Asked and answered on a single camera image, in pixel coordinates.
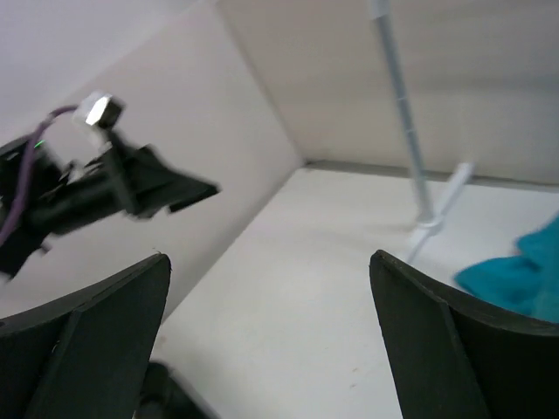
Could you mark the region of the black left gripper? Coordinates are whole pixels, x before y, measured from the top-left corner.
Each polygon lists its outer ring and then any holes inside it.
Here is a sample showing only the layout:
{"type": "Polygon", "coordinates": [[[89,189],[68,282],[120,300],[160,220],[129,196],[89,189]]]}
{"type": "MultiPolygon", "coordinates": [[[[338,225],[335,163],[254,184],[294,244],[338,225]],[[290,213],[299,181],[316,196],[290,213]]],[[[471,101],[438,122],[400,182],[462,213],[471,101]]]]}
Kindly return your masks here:
{"type": "Polygon", "coordinates": [[[151,218],[176,213],[217,195],[220,186],[167,166],[145,146],[128,145],[113,131],[105,147],[70,179],[75,167],[57,163],[30,135],[1,146],[1,274],[14,278],[50,235],[63,236],[118,212],[151,218]]]}

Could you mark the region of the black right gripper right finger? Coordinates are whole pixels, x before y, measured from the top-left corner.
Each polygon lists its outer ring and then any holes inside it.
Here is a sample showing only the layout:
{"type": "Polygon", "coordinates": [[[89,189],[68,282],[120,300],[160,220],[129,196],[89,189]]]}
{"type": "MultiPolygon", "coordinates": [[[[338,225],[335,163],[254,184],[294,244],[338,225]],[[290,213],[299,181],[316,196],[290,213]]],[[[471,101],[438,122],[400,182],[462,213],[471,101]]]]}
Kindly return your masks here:
{"type": "Polygon", "coordinates": [[[369,278],[405,418],[556,418],[558,326],[494,306],[386,251],[369,278]]]}

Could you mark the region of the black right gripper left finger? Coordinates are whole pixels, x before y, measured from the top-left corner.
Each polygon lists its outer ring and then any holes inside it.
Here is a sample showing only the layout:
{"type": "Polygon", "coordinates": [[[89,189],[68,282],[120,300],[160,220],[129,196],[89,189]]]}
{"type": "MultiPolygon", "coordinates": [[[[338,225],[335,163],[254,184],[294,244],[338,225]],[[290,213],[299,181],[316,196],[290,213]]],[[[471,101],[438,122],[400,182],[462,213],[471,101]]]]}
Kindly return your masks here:
{"type": "Polygon", "coordinates": [[[169,257],[1,320],[3,418],[130,418],[161,325],[169,257]]]}

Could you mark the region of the teal t shirt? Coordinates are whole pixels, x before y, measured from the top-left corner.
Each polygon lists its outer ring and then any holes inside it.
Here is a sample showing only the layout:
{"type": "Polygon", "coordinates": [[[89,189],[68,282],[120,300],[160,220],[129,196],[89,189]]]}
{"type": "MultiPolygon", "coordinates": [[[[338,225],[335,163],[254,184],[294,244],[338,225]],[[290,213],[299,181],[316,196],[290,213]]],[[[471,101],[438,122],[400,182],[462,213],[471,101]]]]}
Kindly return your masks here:
{"type": "Polygon", "coordinates": [[[516,241],[517,253],[460,271],[456,283],[495,306],[535,319],[558,321],[558,219],[516,241]]]}

